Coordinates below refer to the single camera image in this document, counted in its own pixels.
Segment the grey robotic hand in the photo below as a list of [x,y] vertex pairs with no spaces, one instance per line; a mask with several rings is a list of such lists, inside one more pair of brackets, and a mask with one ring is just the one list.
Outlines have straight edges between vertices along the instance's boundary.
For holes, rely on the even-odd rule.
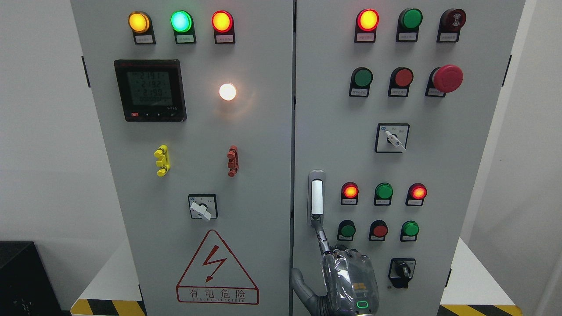
[[291,286],[312,316],[374,316],[379,308],[377,280],[371,259],[343,245],[330,247],[321,221],[311,220],[322,255],[327,290],[317,296],[301,271],[291,270]]

